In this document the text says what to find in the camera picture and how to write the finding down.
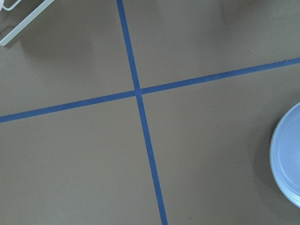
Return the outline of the light blue plate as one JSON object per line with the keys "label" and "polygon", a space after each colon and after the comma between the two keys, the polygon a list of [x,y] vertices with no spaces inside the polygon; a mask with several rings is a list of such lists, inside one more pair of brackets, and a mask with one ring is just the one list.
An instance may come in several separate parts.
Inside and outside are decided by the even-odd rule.
{"label": "light blue plate", "polygon": [[270,167],[283,195],[300,206],[300,104],[278,122],[270,142]]}

